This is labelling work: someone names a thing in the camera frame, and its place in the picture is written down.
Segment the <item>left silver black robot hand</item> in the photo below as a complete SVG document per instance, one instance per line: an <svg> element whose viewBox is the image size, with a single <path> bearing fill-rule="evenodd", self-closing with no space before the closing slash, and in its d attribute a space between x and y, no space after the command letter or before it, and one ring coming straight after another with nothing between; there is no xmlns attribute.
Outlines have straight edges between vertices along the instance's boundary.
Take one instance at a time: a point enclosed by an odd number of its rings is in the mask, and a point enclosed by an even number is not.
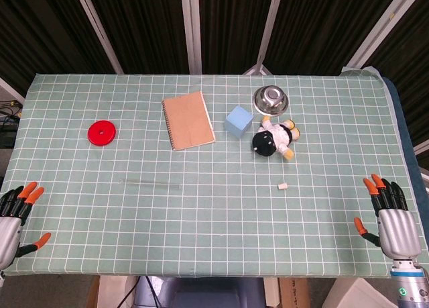
<svg viewBox="0 0 429 308"><path fill-rule="evenodd" d="M48 232L32 244L20 245L21 233L32 207L44 193L44 188L37 185L37 182L31 182L26 187L11 189L1 197L1 272L16 258L39 250L51 237Z"/></svg>

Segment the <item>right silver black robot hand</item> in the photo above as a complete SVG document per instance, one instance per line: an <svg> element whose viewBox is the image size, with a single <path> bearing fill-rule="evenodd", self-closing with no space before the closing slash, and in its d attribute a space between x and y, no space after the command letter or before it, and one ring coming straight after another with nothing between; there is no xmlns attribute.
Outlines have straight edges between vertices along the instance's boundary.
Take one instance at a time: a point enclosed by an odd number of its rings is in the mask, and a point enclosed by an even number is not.
<svg viewBox="0 0 429 308"><path fill-rule="evenodd" d="M422 248L420 245L417 224L408 210L408 204L402 188L395 182L389 182L376 174L371 179L364 178L375 212L378 234L372 234L364 227L360 218L354 218L358 234L380 247L382 252L392 260L413 260Z"/></svg>

